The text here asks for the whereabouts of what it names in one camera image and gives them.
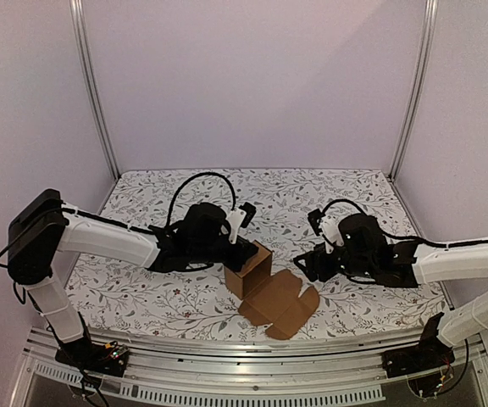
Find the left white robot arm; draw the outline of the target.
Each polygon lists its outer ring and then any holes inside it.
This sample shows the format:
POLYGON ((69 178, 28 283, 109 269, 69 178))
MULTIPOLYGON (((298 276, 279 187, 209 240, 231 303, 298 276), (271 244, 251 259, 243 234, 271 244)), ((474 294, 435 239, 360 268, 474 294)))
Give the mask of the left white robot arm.
POLYGON ((256 208, 244 203, 224 211, 213 203, 193 204, 183 220, 140 228, 87 213, 65 203, 60 193, 39 194, 8 227, 0 267, 24 288, 65 352, 81 368, 93 367, 98 349, 60 280, 53 275, 57 252, 116 259, 157 273, 195 272, 222 264, 240 271, 258 247, 240 237, 256 208))

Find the brown cardboard box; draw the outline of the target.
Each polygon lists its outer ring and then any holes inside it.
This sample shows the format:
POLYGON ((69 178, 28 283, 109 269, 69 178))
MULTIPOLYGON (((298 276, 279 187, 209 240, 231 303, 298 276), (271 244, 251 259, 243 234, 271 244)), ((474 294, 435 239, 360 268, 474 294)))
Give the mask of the brown cardboard box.
POLYGON ((225 285, 241 304, 238 314, 252 326, 265 326, 265 335, 275 340, 294 337, 319 307, 314 286, 302 288, 303 281, 290 270, 272 271, 273 253, 254 241, 257 252, 239 271, 224 268, 225 285))

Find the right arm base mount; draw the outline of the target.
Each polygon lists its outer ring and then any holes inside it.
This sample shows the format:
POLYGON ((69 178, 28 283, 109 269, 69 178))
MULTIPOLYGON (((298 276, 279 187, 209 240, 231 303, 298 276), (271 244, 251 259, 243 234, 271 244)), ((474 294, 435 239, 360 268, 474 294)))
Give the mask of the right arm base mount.
POLYGON ((455 361, 452 347, 446 346, 437 337, 443 315, 441 312, 427 321, 417 344, 381 354, 382 368, 389 378, 439 368, 455 361))

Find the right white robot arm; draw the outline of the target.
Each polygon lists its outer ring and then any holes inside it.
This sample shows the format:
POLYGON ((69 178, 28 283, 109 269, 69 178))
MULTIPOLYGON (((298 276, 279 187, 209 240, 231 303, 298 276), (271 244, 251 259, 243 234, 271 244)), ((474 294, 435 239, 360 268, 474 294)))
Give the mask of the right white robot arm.
MULTIPOLYGON (((355 282, 390 288, 465 279, 488 279, 488 237, 433 243, 395 237, 372 215, 356 213, 335 221, 320 210, 308 215, 322 243, 293 262, 311 282, 342 274, 355 282)), ((468 337, 488 329, 488 291, 465 305, 430 318, 411 352, 417 369, 428 370, 468 337)))

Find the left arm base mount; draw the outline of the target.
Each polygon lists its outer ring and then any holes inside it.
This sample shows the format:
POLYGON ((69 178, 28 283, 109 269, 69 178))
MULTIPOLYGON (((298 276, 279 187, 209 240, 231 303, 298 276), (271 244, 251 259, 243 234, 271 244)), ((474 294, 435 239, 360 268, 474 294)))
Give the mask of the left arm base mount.
POLYGON ((77 339, 63 342, 55 332, 53 333, 58 343, 55 360, 76 367, 79 371, 123 377, 130 356, 129 347, 117 341, 105 344, 94 343, 84 319, 81 314, 78 316, 82 333, 77 339))

